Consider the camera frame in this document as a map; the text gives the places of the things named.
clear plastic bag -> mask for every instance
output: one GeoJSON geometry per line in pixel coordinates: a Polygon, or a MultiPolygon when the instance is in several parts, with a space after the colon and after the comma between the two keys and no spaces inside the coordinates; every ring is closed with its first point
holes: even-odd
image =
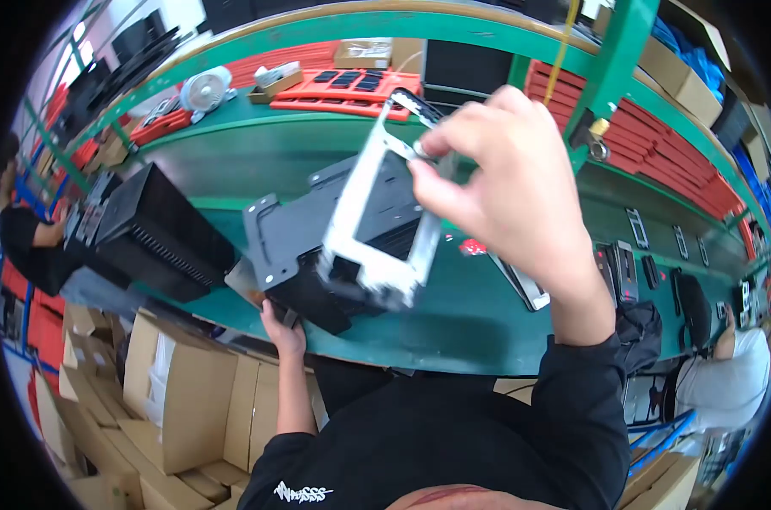
{"type": "Polygon", "coordinates": [[[164,397],[167,389],[167,376],[170,373],[170,361],[176,342],[164,333],[158,334],[156,358],[150,367],[150,394],[145,402],[145,413],[151,422],[161,428],[164,421],[164,397]]]}

person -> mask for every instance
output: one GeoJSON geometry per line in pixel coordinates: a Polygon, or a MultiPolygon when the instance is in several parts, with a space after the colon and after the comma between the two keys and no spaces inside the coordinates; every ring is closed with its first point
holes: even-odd
{"type": "Polygon", "coordinates": [[[669,373],[660,400],[666,421],[694,409],[689,434],[711,428],[743,428],[757,413],[771,384],[771,328],[737,331],[726,304],[726,329],[710,358],[686,359],[669,373]]]}
{"type": "Polygon", "coordinates": [[[316,357],[329,416],[318,433],[304,330],[282,326],[265,301],[261,317],[280,360],[277,435],[238,508],[615,507],[630,461],[615,309],[553,117],[503,87],[424,133],[421,145],[432,156],[454,150],[480,169],[459,186],[410,161],[420,204],[550,293],[555,340],[532,404],[494,393],[487,377],[391,376],[316,357]]]}
{"type": "Polygon", "coordinates": [[[62,249],[67,211],[53,221],[39,219],[29,207],[14,204],[16,154],[20,141],[11,133],[3,148],[0,167],[0,245],[5,257],[34,287],[67,303],[113,312],[128,321],[147,297],[124,290],[75,260],[62,249]]]}

yellow strap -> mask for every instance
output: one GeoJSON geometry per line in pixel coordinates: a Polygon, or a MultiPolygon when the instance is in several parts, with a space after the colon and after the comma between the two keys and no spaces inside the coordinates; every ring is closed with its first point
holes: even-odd
{"type": "Polygon", "coordinates": [[[558,55],[553,62],[553,72],[549,74],[547,92],[543,95],[544,106],[549,103],[549,98],[553,97],[555,82],[558,80],[558,72],[561,71],[561,64],[564,62],[564,56],[566,55],[566,44],[570,40],[572,26],[575,24],[575,16],[578,15],[578,3],[578,0],[570,0],[570,11],[566,14],[566,25],[564,26],[564,33],[561,34],[561,46],[558,47],[558,55]]]}

black pouch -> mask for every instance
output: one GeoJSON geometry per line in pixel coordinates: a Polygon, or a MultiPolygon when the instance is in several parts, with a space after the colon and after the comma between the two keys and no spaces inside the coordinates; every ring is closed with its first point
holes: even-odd
{"type": "Polygon", "coordinates": [[[672,269],[672,296],[674,312],[684,321],[677,334],[680,350],[686,352],[686,329],[691,339],[691,348],[702,350],[711,338],[711,303],[706,299],[703,288],[697,278],[683,274],[680,268],[672,269]]]}

ventilation grille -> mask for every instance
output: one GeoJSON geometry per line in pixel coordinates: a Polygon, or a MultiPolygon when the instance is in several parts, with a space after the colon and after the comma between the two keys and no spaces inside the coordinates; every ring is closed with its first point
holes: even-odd
{"type": "Polygon", "coordinates": [[[153,239],[153,236],[145,232],[141,227],[135,227],[132,231],[132,236],[141,246],[155,254],[158,258],[165,260],[169,265],[173,266],[177,270],[181,271],[188,277],[196,280],[205,286],[211,286],[214,282],[207,278],[203,273],[198,271],[189,263],[181,260],[178,256],[172,254],[158,241],[153,239]]]}

